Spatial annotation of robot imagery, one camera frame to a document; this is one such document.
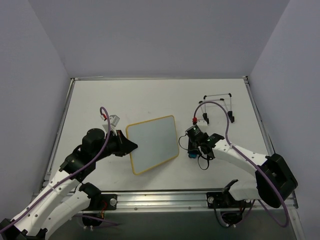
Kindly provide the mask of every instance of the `yellow border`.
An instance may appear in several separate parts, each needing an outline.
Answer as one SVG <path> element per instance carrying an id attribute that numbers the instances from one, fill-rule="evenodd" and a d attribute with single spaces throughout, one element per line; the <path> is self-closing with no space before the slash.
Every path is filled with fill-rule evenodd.
<path id="1" fill-rule="evenodd" d="M 129 128 L 129 127 L 134 126 L 134 125 L 138 125 L 138 124 L 144 124 L 144 123 L 151 122 L 151 121 L 155 121 L 155 120 L 159 120 L 159 119 L 168 118 L 168 117 L 173 117 L 174 128 L 175 128 L 176 145 L 177 145 L 177 147 L 178 147 L 178 135 L 177 135 L 176 119 L 175 119 L 175 116 L 173 116 L 173 115 L 158 117 L 158 118 L 151 119 L 151 120 L 147 120 L 147 121 L 141 121 L 141 122 L 129 124 L 129 125 L 126 126 L 126 128 L 125 128 L 126 138 L 129 139 L 129 133 L 128 133 L 128 128 Z M 166 163 L 166 162 L 168 162 L 168 161 L 170 161 L 170 160 L 172 160 L 172 159 L 175 159 L 176 157 L 179 156 L 179 153 L 180 153 L 180 149 L 179 149 L 179 147 L 178 147 L 178 154 L 177 154 L 176 156 L 171 157 L 171 158 L 169 158 L 168 160 L 165 160 L 165 161 L 163 161 L 163 162 L 161 162 L 161 163 L 159 163 L 159 164 L 157 164 L 157 165 L 155 165 L 155 166 L 152 166 L 152 167 L 150 167 L 150 168 L 148 168 L 148 169 L 146 169 L 146 170 L 144 170 L 144 171 L 142 171 L 142 172 L 139 172 L 139 173 L 136 173 L 136 172 L 135 172 L 134 162 L 133 162 L 133 160 L 132 160 L 132 154 L 130 153 L 130 161 L 131 161 L 131 166 L 132 166 L 132 172 L 133 172 L 134 175 L 143 174 L 143 173 L 145 173 L 146 171 L 149 171 L 149 170 L 151 170 L 151 169 L 153 169 L 153 168 L 155 168 L 155 167 L 157 167 L 157 166 L 159 166 L 159 165 L 161 165 L 161 164 L 164 164 L 164 163 Z"/>

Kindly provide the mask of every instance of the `metal frame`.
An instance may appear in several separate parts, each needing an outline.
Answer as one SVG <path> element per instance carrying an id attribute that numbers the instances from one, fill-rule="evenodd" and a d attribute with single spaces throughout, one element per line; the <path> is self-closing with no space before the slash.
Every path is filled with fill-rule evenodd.
<path id="1" fill-rule="evenodd" d="M 190 79 L 183 77 L 88 77 L 88 78 L 72 78 L 70 82 L 69 91 L 66 97 L 66 103 L 64 106 L 63 115 L 61 118 L 61 122 L 58 128 L 58 132 L 56 135 L 56 139 L 54 142 L 54 146 L 51 152 L 50 160 L 48 163 L 47 171 L 44 177 L 42 187 L 45 187 L 48 184 L 52 164 L 56 155 L 57 147 L 59 145 L 61 133 L 64 127 L 64 123 L 66 120 L 66 116 L 68 113 L 68 108 L 70 105 L 70 101 L 72 98 L 72 93 L 75 87 L 76 81 L 90 81 L 90 80 L 100 80 L 100 81 L 115 81 L 115 80 L 166 80 L 166 79 Z M 253 99 L 250 86 L 247 79 L 244 79 L 244 83 L 246 85 L 249 98 L 251 100 L 251 104 L 257 118 L 261 134 L 267 148 L 267 152 L 269 155 L 274 153 L 273 146 L 270 140 L 270 137 L 266 131 L 266 128 L 263 124 L 261 116 L 259 114 L 258 108 Z M 197 212 L 205 212 L 212 211 L 207 207 L 207 192 L 220 192 L 221 189 L 195 189 L 195 190 L 164 190 L 164 191 L 123 191 L 123 192 L 103 192 L 102 194 L 117 194 L 117 209 L 114 211 L 110 211 L 110 213 L 150 213 L 150 212 L 188 212 L 188 211 L 197 211 Z M 72 196 L 73 193 L 69 193 L 66 198 Z M 293 193 L 286 201 L 285 201 L 288 209 L 291 224 L 298 240 L 304 240 L 304 232 L 302 229 L 301 222 L 299 220 L 297 208 L 298 203 L 296 199 L 296 195 Z M 254 210 L 261 210 L 262 207 L 260 204 L 255 204 L 253 206 Z M 85 213 L 94 213 L 94 211 L 86 211 Z"/>

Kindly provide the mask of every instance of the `gray floor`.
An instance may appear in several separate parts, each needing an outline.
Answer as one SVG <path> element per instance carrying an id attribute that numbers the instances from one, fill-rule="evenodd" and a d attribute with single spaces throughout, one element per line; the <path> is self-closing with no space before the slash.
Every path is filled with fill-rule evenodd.
<path id="1" fill-rule="evenodd" d="M 284 221 L 283 212 L 273 213 Z M 84 230 L 81 218 L 66 222 L 50 240 L 295 240 L 292 226 L 281 228 L 262 210 L 256 210 L 236 228 L 222 228 L 214 212 L 111 213 L 117 227 Z"/>

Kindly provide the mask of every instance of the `bolt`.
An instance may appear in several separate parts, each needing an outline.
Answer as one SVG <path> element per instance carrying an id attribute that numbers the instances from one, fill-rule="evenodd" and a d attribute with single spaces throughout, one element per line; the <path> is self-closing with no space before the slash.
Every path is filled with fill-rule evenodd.
<path id="1" fill-rule="evenodd" d="M 208 203 L 212 204 L 214 202 L 215 198 L 213 196 L 208 197 L 207 201 Z"/>
<path id="2" fill-rule="evenodd" d="M 117 200 L 115 198 L 110 199 L 110 205 L 115 206 L 117 204 Z"/>

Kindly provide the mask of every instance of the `screw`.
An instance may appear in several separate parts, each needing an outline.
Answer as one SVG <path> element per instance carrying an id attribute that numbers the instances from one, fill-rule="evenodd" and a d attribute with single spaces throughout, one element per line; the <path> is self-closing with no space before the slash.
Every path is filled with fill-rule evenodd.
<path id="1" fill-rule="evenodd" d="M 212 204 L 214 202 L 215 198 L 213 196 L 208 197 L 207 201 L 208 203 Z"/>
<path id="2" fill-rule="evenodd" d="M 110 205 L 115 206 L 117 204 L 117 200 L 115 198 L 110 199 Z"/>

